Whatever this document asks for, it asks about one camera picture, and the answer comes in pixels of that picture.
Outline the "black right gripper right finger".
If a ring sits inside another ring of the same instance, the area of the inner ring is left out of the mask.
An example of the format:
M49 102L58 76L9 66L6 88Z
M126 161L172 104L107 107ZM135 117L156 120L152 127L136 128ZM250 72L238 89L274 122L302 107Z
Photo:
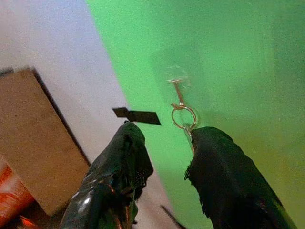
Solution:
M190 133L194 156L185 172L215 229L295 229L253 160L215 127Z

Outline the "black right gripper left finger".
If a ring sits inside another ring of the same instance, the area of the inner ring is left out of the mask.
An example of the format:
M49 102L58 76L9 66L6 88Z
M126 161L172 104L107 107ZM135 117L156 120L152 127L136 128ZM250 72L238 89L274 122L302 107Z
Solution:
M153 174L145 137L133 122L122 124L92 162L62 217L61 229L131 229L136 201Z

